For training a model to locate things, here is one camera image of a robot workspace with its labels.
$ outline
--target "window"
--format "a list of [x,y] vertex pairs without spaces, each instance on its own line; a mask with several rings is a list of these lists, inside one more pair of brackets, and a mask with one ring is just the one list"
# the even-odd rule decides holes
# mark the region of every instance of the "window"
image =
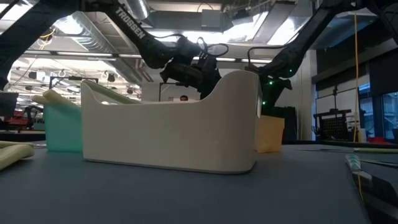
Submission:
[[366,130],[367,137],[374,137],[373,100],[370,97],[370,84],[359,87],[359,105],[361,106],[361,127]]
[[392,130],[398,128],[398,93],[383,95],[383,125],[384,137],[394,139]]

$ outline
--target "cable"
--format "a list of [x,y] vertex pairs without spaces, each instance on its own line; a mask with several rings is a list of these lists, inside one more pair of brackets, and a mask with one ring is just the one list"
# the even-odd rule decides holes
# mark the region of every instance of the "cable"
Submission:
[[356,66],[356,90],[355,91],[355,114],[354,114],[354,139],[356,139],[356,118],[358,112],[358,77],[359,77],[359,62],[358,62],[358,27],[357,27],[357,19],[356,12],[354,12],[354,28],[355,28],[355,66]]
[[200,5],[198,6],[197,12],[199,12],[200,6],[203,5],[203,3],[205,3],[206,5],[208,5],[208,6],[211,8],[211,10],[214,10],[214,9],[213,9],[213,6],[211,6],[211,5],[208,4],[207,2],[202,2],[202,3],[200,3]]
[[51,35],[53,35],[55,33],[55,29],[51,32],[51,33],[49,33],[49,34],[46,34],[46,35],[43,35],[43,36],[40,36],[40,38],[46,38],[46,37],[50,37]]
[[[210,45],[207,45],[207,43],[205,42],[205,40],[202,38],[202,37],[199,37],[198,38],[198,40],[201,40],[202,42],[203,42],[203,46],[204,46],[204,49],[202,49],[201,50],[201,52],[200,52],[200,55],[199,55],[199,58],[205,58],[206,56],[213,56],[213,57],[220,57],[220,56],[223,56],[223,55],[225,55],[225,54],[227,54],[228,52],[229,52],[229,46],[228,46],[228,44],[224,44],[224,43],[219,43],[219,44],[210,44]],[[212,48],[212,47],[214,47],[214,46],[224,46],[225,48],[226,48],[226,50],[223,52],[223,53],[221,53],[221,54],[210,54],[210,53],[208,53],[208,49],[209,48]]]
[[248,50],[248,64],[251,64],[251,59],[250,59],[250,52],[252,50],[256,50],[256,49],[281,49],[286,47],[288,44],[284,44],[284,45],[269,45],[269,46],[258,46],[258,47],[251,47]]
[[153,36],[155,38],[158,38],[158,39],[163,39],[163,38],[168,38],[168,37],[185,37],[182,34],[170,34],[170,35],[166,35],[164,37],[157,37],[157,36],[151,34],[151,36]]
[[[45,38],[45,44],[47,43],[48,39],[49,39],[49,37],[46,37],[46,38]],[[40,48],[39,48],[39,50],[43,50],[44,47],[45,47],[45,44],[44,44],[44,45],[41,45]],[[35,59],[33,60],[33,62],[29,65],[29,67],[27,67],[27,70],[24,72],[24,74],[21,75],[21,77],[19,77],[18,80],[15,81],[13,85],[17,84],[22,78],[25,77],[26,73],[30,70],[30,68],[33,66],[33,64],[35,63],[36,60],[37,60],[37,55],[36,55]]]

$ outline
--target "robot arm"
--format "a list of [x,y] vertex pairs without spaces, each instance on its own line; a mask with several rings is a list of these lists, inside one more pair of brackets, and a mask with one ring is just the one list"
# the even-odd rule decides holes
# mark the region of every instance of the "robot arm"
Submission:
[[[167,47],[154,36],[146,32],[117,0],[40,0],[21,18],[0,35],[0,90],[7,84],[7,75],[12,64],[58,19],[75,11],[104,12],[136,45],[142,59],[150,68],[164,68],[162,78],[169,77],[200,91],[208,86],[209,76],[204,74],[202,66],[207,63],[191,66],[192,59],[202,52],[198,44],[190,42],[180,34],[176,47]],[[218,77],[214,67],[210,76]]]
[[[398,9],[398,7],[393,6],[393,4],[398,5],[398,2],[396,0],[323,0],[323,3],[302,28],[296,39],[286,46],[283,46],[284,49],[274,57],[271,63],[260,68],[251,64],[246,67],[246,70],[256,72],[260,76],[262,94],[266,102],[265,108],[269,109],[275,105],[275,102],[284,88],[292,89],[290,81],[281,78],[290,78],[296,74],[306,51],[311,47],[329,22],[341,12],[368,7],[369,10],[379,16],[384,25],[393,34],[396,42],[398,42],[398,26],[396,25],[397,23],[395,23],[394,27],[392,21],[394,16],[391,16],[392,18],[387,17],[387,13],[391,13],[391,9]],[[252,49],[267,48],[270,47],[253,47]]]

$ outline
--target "gray table surface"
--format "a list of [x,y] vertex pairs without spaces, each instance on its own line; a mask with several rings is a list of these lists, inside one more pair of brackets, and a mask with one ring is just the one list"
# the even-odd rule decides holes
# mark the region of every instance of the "gray table surface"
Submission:
[[[36,149],[0,172],[0,223],[369,223],[345,154],[297,151],[331,147],[284,146],[257,155],[241,175],[88,162]],[[397,170],[363,167],[398,186]]]

